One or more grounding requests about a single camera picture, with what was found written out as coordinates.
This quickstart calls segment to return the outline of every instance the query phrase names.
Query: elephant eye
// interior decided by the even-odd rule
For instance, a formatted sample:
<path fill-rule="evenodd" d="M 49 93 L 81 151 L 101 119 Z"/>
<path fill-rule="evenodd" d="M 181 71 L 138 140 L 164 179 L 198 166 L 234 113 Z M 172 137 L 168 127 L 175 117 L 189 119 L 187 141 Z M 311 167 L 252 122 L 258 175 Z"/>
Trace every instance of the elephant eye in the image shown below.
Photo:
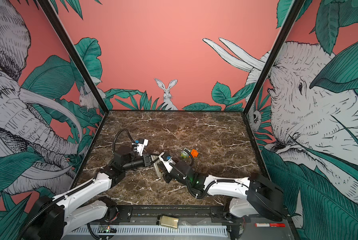
<path fill-rule="evenodd" d="M 301 90 L 303 89 L 302 83 L 299 83 L 298 89 L 299 89 L 299 92 L 300 92 L 300 94 L 301 94 Z"/>

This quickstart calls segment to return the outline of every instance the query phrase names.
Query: orange block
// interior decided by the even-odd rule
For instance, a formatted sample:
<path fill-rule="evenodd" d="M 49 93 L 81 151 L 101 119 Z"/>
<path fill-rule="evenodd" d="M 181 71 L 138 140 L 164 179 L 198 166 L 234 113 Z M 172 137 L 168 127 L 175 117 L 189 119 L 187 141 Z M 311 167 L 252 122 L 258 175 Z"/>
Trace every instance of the orange block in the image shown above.
<path fill-rule="evenodd" d="M 191 155 L 192 155 L 193 157 L 197 157 L 198 154 L 199 154 L 198 151 L 196 151 L 195 149 L 192 149 Z"/>

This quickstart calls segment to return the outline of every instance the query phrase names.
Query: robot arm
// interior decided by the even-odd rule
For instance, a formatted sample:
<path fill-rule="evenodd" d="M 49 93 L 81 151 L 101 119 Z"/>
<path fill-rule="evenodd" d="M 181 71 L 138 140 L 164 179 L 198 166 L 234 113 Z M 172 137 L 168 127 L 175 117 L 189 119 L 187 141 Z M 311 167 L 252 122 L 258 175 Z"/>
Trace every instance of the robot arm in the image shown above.
<path fill-rule="evenodd" d="M 172 179 L 182 183 L 197 199 L 206 195 L 234 197 L 229 205 L 232 218 L 261 214 L 270 220 L 282 220 L 283 191 L 263 176 L 232 179 L 196 173 L 185 161 L 175 162 L 166 152 L 159 155 L 143 154 L 147 144 L 146 139 L 132 140 L 131 148 L 122 153 L 114 151 L 111 163 L 97 171 L 92 179 L 52 199 L 47 196 L 39 198 L 17 239 L 60 239 L 91 221 L 114 221 L 119 212 L 116 203 L 108 197 L 80 206 L 117 185 L 125 177 L 126 170 L 151 165 L 154 165 L 158 177 L 163 177 L 167 183 Z"/>

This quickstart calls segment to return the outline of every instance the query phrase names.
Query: rabbit illustration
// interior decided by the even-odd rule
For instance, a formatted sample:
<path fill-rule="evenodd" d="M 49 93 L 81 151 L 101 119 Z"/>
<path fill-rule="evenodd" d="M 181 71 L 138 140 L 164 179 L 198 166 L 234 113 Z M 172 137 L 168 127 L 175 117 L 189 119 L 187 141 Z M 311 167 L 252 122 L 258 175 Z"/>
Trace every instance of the rabbit illustration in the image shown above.
<path fill-rule="evenodd" d="M 172 95 L 170 94 L 170 89 L 175 86 L 175 84 L 178 82 L 178 80 L 174 79 L 170 82 L 170 84 L 168 84 L 168 88 L 165 88 L 165 85 L 162 81 L 160 81 L 159 79 L 155 78 L 155 81 L 157 83 L 157 85 L 164 90 L 164 95 L 163 95 L 163 106 L 166 106 L 166 110 L 177 110 L 177 107 L 175 107 L 175 105 L 172 103 L 171 98 Z"/>
<path fill-rule="evenodd" d="M 101 82 L 100 79 L 95 78 L 93 76 L 91 76 L 91 79 L 95 85 Z M 97 91 L 99 92 L 100 97 L 105 98 L 105 93 L 103 92 L 103 90 L 97 88 Z M 94 97 L 94 94 L 92 93 L 91 89 L 85 82 L 84 82 L 84 87 L 81 86 L 79 92 L 80 92 L 79 100 L 80 100 L 81 107 L 85 106 L 87 107 L 87 110 L 90 108 L 99 108 L 99 103 L 97 102 L 97 100 Z"/>

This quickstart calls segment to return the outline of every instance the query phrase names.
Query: marble tabletop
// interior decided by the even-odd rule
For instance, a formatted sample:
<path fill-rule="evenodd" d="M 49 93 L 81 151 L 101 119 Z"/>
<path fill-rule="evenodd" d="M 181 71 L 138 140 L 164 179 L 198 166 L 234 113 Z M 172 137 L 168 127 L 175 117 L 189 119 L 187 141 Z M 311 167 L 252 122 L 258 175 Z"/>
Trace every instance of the marble tabletop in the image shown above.
<path fill-rule="evenodd" d="M 145 152 L 169 152 L 178 159 L 178 151 L 196 149 L 199 155 L 192 166 L 196 172 L 232 178 L 260 173 L 240 113 L 112 111 L 82 166 L 78 184 L 110 162 L 114 136 L 122 128 L 135 140 L 149 140 Z M 130 141 L 124 132 L 116 146 L 125 144 Z M 195 199 L 175 180 L 167 184 L 158 178 L 153 167 L 127 171 L 122 182 L 98 196 L 105 195 L 118 204 L 133 205 L 224 205 L 230 199 L 221 195 Z"/>

